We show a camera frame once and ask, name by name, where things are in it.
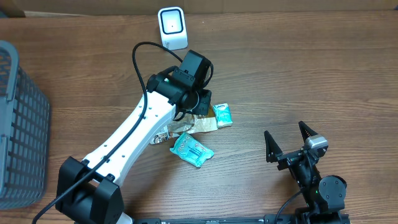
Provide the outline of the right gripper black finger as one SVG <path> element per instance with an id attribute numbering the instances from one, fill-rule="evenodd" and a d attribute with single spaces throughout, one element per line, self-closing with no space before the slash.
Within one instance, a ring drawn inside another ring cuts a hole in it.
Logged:
<path id="1" fill-rule="evenodd" d="M 282 150 L 275 142 L 274 138 L 271 136 L 269 131 L 264 132 L 264 138 L 266 141 L 266 161 L 277 162 L 278 157 L 283 155 Z"/>
<path id="2" fill-rule="evenodd" d="M 308 138 L 316 136 L 318 134 L 309 126 L 307 126 L 303 121 L 299 121 L 298 125 L 304 142 L 307 142 Z"/>

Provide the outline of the small teal tissue pack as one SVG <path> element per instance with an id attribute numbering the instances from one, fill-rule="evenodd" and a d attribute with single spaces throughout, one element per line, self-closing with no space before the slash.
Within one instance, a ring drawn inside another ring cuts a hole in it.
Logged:
<path id="1" fill-rule="evenodd" d="M 213 105 L 213 111 L 219 128 L 232 126 L 233 120 L 227 103 Z"/>

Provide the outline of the beige brown snack pouch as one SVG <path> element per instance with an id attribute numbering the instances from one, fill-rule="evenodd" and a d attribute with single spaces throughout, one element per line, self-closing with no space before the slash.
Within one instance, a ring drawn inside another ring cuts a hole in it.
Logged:
<path id="1" fill-rule="evenodd" d="M 171 121 L 150 140 L 150 144 L 159 144 L 177 138 L 182 133 L 207 133 L 217 129 L 215 113 L 210 106 L 207 115 L 187 114 L 180 121 Z"/>

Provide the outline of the teal wet wipes pack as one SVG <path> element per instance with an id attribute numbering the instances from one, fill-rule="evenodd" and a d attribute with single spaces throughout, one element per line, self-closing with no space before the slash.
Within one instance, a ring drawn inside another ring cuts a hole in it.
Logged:
<path id="1" fill-rule="evenodd" d="M 182 133 L 174 146 L 170 148 L 170 151 L 195 167 L 201 167 L 214 156 L 211 149 L 208 149 L 188 133 Z"/>

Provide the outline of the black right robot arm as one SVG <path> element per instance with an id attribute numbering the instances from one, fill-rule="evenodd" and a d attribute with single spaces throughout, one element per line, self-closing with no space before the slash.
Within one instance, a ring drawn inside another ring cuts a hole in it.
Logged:
<path id="1" fill-rule="evenodd" d="M 265 215 L 265 223 L 349 223 L 348 215 L 341 214 L 345 208 L 346 181 L 338 175 L 322 177 L 316 164 L 328 149 L 328 140 L 309 128 L 303 121 L 298 123 L 303 146 L 290 153 L 283 153 L 270 132 L 264 132 L 266 161 L 278 163 L 279 170 L 288 169 L 299 187 L 276 214 Z M 295 213 L 284 215 L 285 207 L 302 195 L 306 207 L 297 208 Z"/>

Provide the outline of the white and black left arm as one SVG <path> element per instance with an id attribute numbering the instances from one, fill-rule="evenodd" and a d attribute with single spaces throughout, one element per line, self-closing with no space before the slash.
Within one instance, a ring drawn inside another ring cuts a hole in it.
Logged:
<path id="1" fill-rule="evenodd" d="M 179 113 L 207 114 L 213 64 L 188 51 L 179 66 L 153 74 L 143 96 L 115 132 L 82 161 L 69 157 L 58 174 L 55 208 L 75 223 L 134 223 L 121 186 L 143 150 Z"/>

